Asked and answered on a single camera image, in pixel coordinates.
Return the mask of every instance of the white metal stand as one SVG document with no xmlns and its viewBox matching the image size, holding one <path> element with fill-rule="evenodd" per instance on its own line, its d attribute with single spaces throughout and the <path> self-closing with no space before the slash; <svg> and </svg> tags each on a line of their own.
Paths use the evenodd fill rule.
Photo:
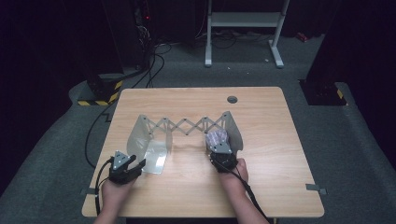
<svg viewBox="0 0 396 224">
<path fill-rule="evenodd" d="M 286 17 L 290 0 L 285 0 L 281 12 L 212 12 L 212 0 L 209 0 L 207 11 L 207 37 L 205 51 L 205 66 L 212 65 L 212 27 L 276 27 L 274 40 L 268 44 L 274 55 L 277 68 L 284 64 L 277 50 L 277 41 Z"/>
</svg>

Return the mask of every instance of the gray carpet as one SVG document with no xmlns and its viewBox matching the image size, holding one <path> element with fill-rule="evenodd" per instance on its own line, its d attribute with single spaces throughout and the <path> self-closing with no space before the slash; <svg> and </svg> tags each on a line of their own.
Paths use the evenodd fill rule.
<svg viewBox="0 0 396 224">
<path fill-rule="evenodd" d="M 156 88 L 278 86 L 286 97 L 312 174 L 326 188 L 320 218 L 281 218 L 286 223 L 395 223 L 396 174 L 377 145 L 345 83 L 337 83 L 346 106 L 307 105 L 298 79 L 306 78 L 322 37 L 306 43 L 282 37 L 278 48 L 285 64 L 276 69 L 266 41 L 239 39 L 227 49 L 213 48 L 213 65 L 204 67 L 205 48 L 178 44 L 157 48 L 165 60 L 153 79 Z M 228 41 L 216 45 L 226 47 Z M 161 60 L 153 68 L 159 69 Z M 124 82 L 132 87 L 140 77 Z M 145 88 L 145 78 L 137 88 Z M 0 199 L 0 223 L 92 223 L 81 214 L 93 169 L 85 161 L 88 130 L 102 106 L 79 106 L 83 83 L 70 91 L 73 105 L 42 136 Z M 113 113 L 116 105 L 109 108 Z M 109 123 L 93 126 L 88 154 L 96 163 Z M 136 223 L 163 223 L 139 219 Z"/>
</svg>

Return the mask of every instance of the wooden table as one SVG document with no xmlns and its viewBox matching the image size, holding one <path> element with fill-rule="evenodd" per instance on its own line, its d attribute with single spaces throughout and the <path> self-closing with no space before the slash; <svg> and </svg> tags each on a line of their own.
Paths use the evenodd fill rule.
<svg viewBox="0 0 396 224">
<path fill-rule="evenodd" d="M 227 102 L 236 96 L 237 103 Z M 216 120 L 225 111 L 233 115 L 244 149 L 249 185 L 268 217 L 321 217 L 323 205 L 293 124 L 283 92 L 277 87 L 181 88 L 124 90 L 113 120 L 91 188 L 102 164 L 115 150 L 126 152 L 128 137 L 139 115 L 157 121 L 168 117 L 198 121 Z M 108 167 L 102 177 L 108 176 Z M 87 195 L 82 208 L 95 217 L 94 196 Z M 134 184 L 123 217 L 234 217 L 218 180 L 216 169 L 205 153 L 205 135 L 173 132 L 173 149 L 163 173 L 143 173 Z"/>
</svg>

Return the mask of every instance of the stand leg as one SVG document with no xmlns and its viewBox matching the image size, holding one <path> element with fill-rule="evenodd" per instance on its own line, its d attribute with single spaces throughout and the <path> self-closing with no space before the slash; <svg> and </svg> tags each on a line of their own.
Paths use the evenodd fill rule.
<svg viewBox="0 0 396 224">
<path fill-rule="evenodd" d="M 268 43 L 270 45 L 271 51 L 274 55 L 275 63 L 277 68 L 283 68 L 284 64 L 282 62 L 282 59 L 280 58 L 279 50 L 277 50 L 277 41 L 279 40 L 280 36 L 280 31 L 282 30 L 283 22 L 285 21 L 286 18 L 286 11 L 288 10 L 289 6 L 289 1 L 290 0 L 285 0 L 285 3 L 283 4 L 282 11 L 280 12 L 279 15 L 279 20 L 277 21 L 277 26 L 276 26 L 276 31 L 275 31 L 275 38 L 274 40 L 269 40 Z"/>
<path fill-rule="evenodd" d="M 208 2 L 205 67 L 212 66 L 212 0 Z"/>
</svg>

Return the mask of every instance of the transparent plastic shield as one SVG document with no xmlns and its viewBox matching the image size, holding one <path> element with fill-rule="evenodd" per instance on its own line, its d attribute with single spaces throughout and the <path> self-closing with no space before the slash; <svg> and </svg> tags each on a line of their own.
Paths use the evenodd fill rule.
<svg viewBox="0 0 396 224">
<path fill-rule="evenodd" d="M 169 120 L 163 118 L 158 124 L 153 124 L 146 116 L 140 115 L 129 136 L 127 152 L 136 155 L 138 161 L 146 159 L 143 172 L 160 174 L 171 149 Z"/>
</svg>

